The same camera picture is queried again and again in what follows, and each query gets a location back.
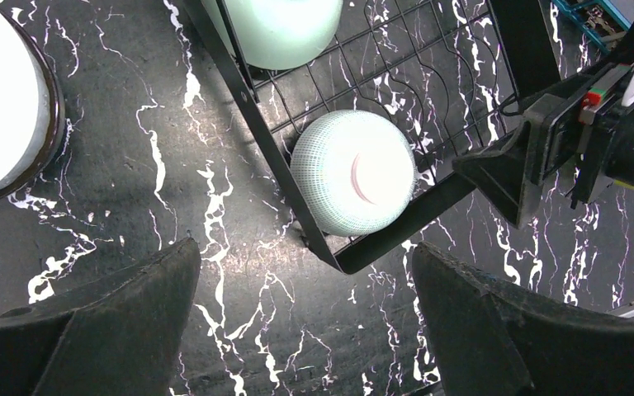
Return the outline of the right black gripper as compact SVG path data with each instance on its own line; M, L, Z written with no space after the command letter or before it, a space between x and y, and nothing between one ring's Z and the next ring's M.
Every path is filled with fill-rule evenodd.
M621 106L634 64L607 64L537 95L513 133L453 160L516 229L538 211L544 179L574 159L572 205L590 203L613 183L634 190L634 105Z

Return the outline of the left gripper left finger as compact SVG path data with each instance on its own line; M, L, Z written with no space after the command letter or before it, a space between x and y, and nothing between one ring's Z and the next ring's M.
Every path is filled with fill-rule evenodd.
M165 395L199 278L185 238L0 315L0 395Z

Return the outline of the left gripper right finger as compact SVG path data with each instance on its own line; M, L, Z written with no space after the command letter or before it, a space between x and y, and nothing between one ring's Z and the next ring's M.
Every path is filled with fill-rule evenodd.
M634 395L634 318L561 303L420 243L412 276L447 395Z

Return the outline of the black wire dish rack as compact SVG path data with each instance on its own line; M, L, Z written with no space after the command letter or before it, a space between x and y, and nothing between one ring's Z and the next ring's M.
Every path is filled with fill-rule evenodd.
M543 1L183 6L302 244L344 274L470 195L453 163L559 80Z

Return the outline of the green lined ceramic bowl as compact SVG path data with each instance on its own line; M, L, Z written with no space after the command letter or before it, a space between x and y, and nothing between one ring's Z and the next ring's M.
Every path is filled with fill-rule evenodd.
M400 129L360 110L332 111L309 124L291 152L290 170L316 225L339 237L392 224L412 198L417 172Z

